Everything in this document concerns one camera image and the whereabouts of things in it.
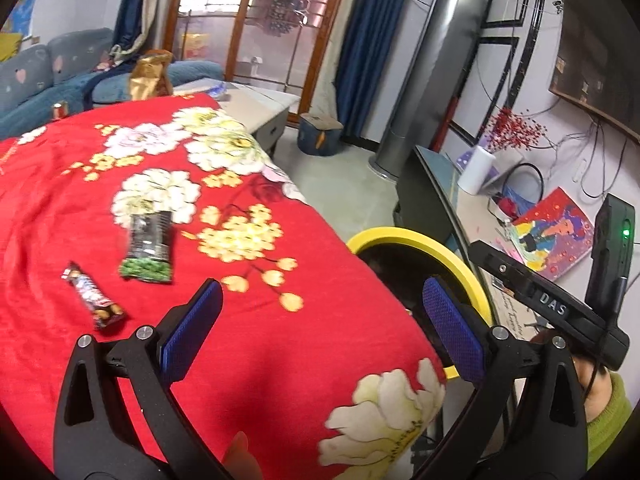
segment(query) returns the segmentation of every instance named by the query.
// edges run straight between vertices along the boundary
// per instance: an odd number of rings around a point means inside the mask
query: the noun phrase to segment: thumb
[[[255,457],[249,453],[249,439],[240,431],[233,437],[222,459],[222,465],[235,480],[262,480]]]

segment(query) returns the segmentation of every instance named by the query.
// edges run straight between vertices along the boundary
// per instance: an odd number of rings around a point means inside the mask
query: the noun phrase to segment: white flower print
[[[135,128],[118,128],[109,136],[104,145],[104,154],[114,158],[148,153],[160,153],[174,150],[181,140],[191,137],[191,133],[182,129],[180,124],[169,123],[156,126],[145,123]]]
[[[350,466],[334,480],[380,480],[425,430],[445,390],[430,359],[420,361],[417,379],[424,390],[414,392],[399,369],[364,377],[353,393],[354,405],[331,412],[325,426],[341,435],[320,441],[319,463]]]
[[[174,113],[174,123],[197,135],[214,136],[229,132],[246,133],[244,126],[224,110],[207,107],[183,108]]]
[[[260,173],[269,160],[258,142],[242,132],[195,137],[184,147],[189,152],[189,162],[204,171],[226,168],[238,175]]]
[[[292,200],[298,200],[303,204],[307,204],[306,198],[300,193],[293,181],[284,171],[274,165],[272,162],[266,162],[262,168],[262,175],[271,182],[282,182],[282,194]]]
[[[31,130],[30,132],[22,134],[20,136],[20,139],[18,139],[18,144],[26,144],[27,142],[33,142],[35,138],[41,136],[46,131],[46,129],[47,129],[46,126],[41,126],[39,128],[36,128],[35,130]]]
[[[114,222],[129,228],[132,214],[171,211],[175,224],[188,224],[196,213],[200,186],[187,171],[145,170],[130,176],[113,198]]]

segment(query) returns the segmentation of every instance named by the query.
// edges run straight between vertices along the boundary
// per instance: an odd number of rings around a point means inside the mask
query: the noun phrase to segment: screw
[[[78,346],[80,348],[85,348],[90,344],[91,344],[91,336],[88,334],[84,334],[83,336],[80,336],[80,339],[78,339]]]
[[[499,339],[500,341],[504,341],[509,337],[509,331],[503,326],[494,326],[494,328],[491,330],[491,333],[496,339]]]
[[[154,328],[149,325],[141,326],[138,330],[136,330],[136,337],[138,339],[149,339],[154,332]]]
[[[554,346],[560,350],[562,350],[566,346],[566,342],[559,335],[555,336],[551,342]]]

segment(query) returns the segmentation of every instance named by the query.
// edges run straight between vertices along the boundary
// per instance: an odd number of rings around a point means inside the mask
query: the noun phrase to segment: sofa
[[[0,140],[18,137],[47,124],[51,107],[68,103],[70,115],[84,111],[82,92],[108,58],[113,44],[109,28],[63,34],[0,63]],[[175,61],[168,68],[174,86],[204,77],[223,79],[222,67],[206,60]],[[95,105],[129,101],[129,74],[100,81],[92,92]]]

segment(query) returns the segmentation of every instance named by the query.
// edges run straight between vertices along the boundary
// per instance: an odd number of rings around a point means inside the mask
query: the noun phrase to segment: black snack package
[[[101,330],[125,317],[122,307],[107,298],[95,285],[94,280],[82,272],[78,264],[69,262],[62,278],[73,285],[80,294],[80,298],[92,313],[96,330]]]
[[[120,275],[148,283],[171,283],[171,212],[131,216],[129,252]]]

